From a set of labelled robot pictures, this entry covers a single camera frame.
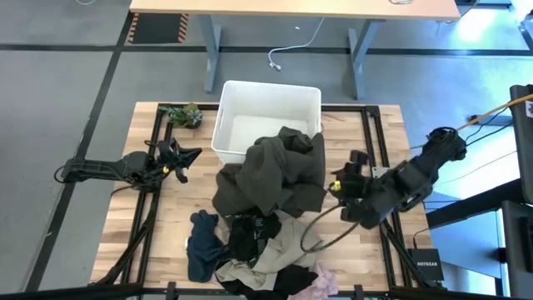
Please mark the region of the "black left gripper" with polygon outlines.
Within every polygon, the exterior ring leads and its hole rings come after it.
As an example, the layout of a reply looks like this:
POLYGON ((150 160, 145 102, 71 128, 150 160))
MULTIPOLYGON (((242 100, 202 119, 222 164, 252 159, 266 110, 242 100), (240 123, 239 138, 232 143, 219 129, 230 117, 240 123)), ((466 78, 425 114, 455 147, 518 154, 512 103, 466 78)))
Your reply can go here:
POLYGON ((183 168, 189 168, 202 153, 201 147, 184 148, 178 145, 175 138, 157 142, 159 156, 157 163, 162 166, 162 173, 167 175, 174 171, 180 183, 187 183, 188 178, 183 168))

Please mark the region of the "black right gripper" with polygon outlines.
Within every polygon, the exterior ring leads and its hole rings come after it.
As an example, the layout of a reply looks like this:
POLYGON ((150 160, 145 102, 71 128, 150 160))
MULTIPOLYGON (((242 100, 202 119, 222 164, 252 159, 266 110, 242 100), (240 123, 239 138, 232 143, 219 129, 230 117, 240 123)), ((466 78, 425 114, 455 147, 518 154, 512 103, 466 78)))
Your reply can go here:
POLYGON ((341 220, 358 223, 364 228, 375 228, 380 223, 380 214, 375 208, 376 193, 372 188, 374 179, 361 174, 361 168, 370 159, 366 152, 351 150, 350 164, 332 172, 335 180, 328 187, 341 205, 341 220))

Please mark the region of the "dark olive garment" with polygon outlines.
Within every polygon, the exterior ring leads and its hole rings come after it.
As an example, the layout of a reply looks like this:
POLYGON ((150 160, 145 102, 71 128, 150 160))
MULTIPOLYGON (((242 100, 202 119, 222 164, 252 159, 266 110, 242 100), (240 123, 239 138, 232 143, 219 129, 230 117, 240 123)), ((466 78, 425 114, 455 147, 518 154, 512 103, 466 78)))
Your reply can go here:
POLYGON ((282 127, 260 137, 242 163, 227 163, 216 175, 212 205, 222 216, 255 208, 268 216, 276 210, 300 217, 318 213, 326 197, 326 149, 321 133, 282 127))

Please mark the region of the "pile of mixed clothes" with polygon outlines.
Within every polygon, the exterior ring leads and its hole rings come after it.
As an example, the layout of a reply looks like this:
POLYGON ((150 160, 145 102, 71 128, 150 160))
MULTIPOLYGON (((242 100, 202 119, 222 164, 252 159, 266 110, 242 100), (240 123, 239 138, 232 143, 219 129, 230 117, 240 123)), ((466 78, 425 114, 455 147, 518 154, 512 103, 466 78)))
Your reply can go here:
POLYGON ((236 259, 223 263, 215 271, 221 283, 239 280, 252 290, 271 291, 282 269, 296 265, 310 270, 315 266, 317 254, 305 253, 300 247, 306 224, 282 211, 275 211, 275 214, 280 218, 281 230, 268 239, 256 265, 248 267, 236 259))

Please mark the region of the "green camouflage cloth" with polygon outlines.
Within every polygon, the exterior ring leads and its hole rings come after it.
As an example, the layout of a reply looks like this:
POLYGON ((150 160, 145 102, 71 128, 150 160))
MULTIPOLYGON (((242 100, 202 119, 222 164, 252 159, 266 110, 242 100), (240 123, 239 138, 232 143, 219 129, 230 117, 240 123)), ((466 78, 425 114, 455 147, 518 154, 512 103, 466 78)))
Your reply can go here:
POLYGON ((167 121, 175 127, 196 129, 202 124, 202 111, 192 102, 180 107, 163 105, 159 110, 167 115, 167 121))

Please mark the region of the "navy blue garment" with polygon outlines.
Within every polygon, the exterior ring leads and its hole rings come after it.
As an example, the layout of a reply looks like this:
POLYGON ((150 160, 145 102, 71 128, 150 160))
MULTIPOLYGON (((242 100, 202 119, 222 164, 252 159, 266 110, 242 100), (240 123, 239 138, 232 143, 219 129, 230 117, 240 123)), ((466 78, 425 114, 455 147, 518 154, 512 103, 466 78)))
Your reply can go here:
POLYGON ((200 210, 190 216, 191 235, 187 239, 187 276, 195 283, 207 283, 212 279, 215 266, 225 252, 225 245, 215 234, 219 216, 200 210))

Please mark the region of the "black garment with white print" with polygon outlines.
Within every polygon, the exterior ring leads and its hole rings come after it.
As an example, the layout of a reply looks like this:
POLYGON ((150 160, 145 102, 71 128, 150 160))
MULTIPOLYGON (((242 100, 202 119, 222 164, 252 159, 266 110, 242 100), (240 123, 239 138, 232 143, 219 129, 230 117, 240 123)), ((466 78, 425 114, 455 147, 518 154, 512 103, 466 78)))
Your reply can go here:
POLYGON ((267 217, 236 215, 230 224, 228 257, 245 262, 252 268, 266 249, 268 241, 280 230, 281 222, 276 214, 267 217))

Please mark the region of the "white plastic bin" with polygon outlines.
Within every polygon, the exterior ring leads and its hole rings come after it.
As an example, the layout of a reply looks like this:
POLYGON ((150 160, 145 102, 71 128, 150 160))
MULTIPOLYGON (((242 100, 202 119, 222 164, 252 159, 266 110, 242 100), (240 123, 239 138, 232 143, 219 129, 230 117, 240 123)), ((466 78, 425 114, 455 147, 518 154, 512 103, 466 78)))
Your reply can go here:
POLYGON ((220 161, 242 163, 258 138, 276 136, 283 127, 312 138, 321 131, 321 90, 266 82, 224 83, 212 134, 220 161))

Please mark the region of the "pink garment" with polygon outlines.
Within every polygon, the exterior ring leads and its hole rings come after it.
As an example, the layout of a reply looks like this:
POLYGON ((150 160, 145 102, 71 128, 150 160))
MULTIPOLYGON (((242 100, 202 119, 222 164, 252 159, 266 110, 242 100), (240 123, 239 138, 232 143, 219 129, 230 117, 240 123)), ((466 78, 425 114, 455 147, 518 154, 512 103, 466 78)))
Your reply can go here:
POLYGON ((326 300, 329 296, 337 295, 338 283, 336 275, 316 262, 311 271, 317 275, 311 286, 291 295, 287 300, 326 300))

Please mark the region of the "plain black garment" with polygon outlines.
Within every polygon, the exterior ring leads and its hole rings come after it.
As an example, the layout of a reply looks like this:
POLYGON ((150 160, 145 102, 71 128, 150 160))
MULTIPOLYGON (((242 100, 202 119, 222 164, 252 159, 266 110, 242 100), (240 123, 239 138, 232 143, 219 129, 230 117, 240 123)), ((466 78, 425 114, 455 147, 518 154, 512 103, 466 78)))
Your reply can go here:
POLYGON ((310 287, 317 278, 318 275, 308 268, 291 265, 277 274, 272 290, 253 290, 238 279, 218 282, 227 292, 244 296, 247 300, 287 300, 289 296, 310 287))

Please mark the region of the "grey desk leg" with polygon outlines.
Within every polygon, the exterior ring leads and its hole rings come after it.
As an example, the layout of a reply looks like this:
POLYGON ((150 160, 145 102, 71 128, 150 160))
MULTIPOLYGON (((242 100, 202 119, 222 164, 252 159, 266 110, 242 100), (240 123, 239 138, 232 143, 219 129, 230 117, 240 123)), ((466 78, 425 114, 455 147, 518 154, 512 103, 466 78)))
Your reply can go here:
POLYGON ((367 19, 360 32, 355 28, 348 29, 348 43, 351 56, 351 70, 353 73, 353 97, 356 100, 365 96, 363 62, 377 29, 384 22, 380 19, 367 19))
POLYGON ((211 15, 202 14, 198 16, 198 19, 207 50, 207 75, 204 91, 211 93, 217 72, 222 27, 213 23, 211 15))

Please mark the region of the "black support bar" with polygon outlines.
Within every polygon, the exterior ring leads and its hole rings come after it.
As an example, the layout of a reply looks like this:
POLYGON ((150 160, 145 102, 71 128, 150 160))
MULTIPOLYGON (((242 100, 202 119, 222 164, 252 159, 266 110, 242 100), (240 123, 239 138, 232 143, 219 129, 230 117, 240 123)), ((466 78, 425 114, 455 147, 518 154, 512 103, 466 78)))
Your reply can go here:
POLYGON ((484 213, 494 212, 504 201, 523 203, 525 201, 520 178, 476 194, 464 200, 436 209, 426 215, 429 229, 458 223, 484 213))

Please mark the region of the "black mat with hazard stripes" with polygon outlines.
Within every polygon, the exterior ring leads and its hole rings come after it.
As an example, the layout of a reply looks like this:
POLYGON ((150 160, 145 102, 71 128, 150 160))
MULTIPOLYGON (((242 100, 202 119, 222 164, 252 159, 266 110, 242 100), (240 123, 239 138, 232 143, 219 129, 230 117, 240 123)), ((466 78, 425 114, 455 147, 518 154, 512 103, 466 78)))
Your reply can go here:
POLYGON ((134 13, 127 35, 131 44, 184 43, 187 36, 187 13, 134 13))

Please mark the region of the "black equipment cabinet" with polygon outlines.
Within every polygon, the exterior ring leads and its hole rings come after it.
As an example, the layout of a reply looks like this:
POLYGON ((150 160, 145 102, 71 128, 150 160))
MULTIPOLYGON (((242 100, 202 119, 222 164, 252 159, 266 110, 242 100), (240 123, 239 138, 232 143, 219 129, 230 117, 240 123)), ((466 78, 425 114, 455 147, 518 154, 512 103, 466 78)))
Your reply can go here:
POLYGON ((526 203, 533 205, 533 84, 510 88, 511 100, 531 99, 511 107, 521 186, 526 203))
POLYGON ((511 296, 533 300, 533 207, 504 201, 502 214, 511 296))

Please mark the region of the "light wooden desk top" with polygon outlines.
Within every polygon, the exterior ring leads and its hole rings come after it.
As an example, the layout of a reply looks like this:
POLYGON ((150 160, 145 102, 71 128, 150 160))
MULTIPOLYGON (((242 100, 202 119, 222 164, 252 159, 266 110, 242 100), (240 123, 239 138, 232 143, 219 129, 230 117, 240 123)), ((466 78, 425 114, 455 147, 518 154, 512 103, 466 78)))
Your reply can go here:
POLYGON ((461 17, 455 0, 132 0, 133 13, 275 15, 365 19, 428 19, 461 17))

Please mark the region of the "black aluminium table frame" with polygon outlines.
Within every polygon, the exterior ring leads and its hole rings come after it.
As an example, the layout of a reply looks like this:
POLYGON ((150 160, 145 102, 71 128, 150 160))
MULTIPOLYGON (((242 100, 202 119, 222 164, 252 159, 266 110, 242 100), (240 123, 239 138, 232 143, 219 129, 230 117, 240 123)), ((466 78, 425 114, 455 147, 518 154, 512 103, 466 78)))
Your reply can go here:
MULTIPOLYGON (((164 292, 169 282, 178 288, 201 295, 223 295, 216 282, 197 283, 187 278, 186 241, 192 229, 190 216, 205 209, 212 213, 212 197, 217 190, 216 173, 222 168, 211 147, 217 119, 217 105, 202 106, 204 114, 198 129, 174 128, 158 113, 155 102, 137 103, 134 109, 125 153, 147 150, 147 140, 174 137, 185 148, 202 148, 201 156, 186 171, 188 182, 181 184, 174 176, 162 184, 157 205, 157 221, 151 246, 148 248, 147 270, 142 280, 154 292, 164 292)), ((366 151, 373 147, 374 163, 378 167, 396 165, 408 157, 406 130, 398 106, 381 105, 380 116, 360 105, 323 106, 321 124, 326 142, 326 170, 341 168, 352 149, 366 151)), ((92 267, 91 281, 104 277, 116 263, 129 240, 139 227, 134 217, 144 219, 152 196, 142 196, 125 184, 117 185, 107 207, 102 238, 92 267)), ((388 289, 381 235, 378 229, 357 228, 340 242, 329 247, 320 257, 321 265, 336 274, 341 293, 361 285, 369 292, 388 289)))

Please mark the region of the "black Netgear network switch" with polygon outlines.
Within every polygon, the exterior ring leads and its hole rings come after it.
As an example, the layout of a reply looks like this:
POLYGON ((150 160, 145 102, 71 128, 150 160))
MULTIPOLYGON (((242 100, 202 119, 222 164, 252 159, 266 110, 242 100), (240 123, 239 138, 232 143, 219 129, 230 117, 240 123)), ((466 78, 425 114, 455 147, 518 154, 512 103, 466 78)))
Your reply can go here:
POLYGON ((442 282, 444 280, 441 259, 437 249, 411 248, 408 253, 426 279, 434 282, 442 282))

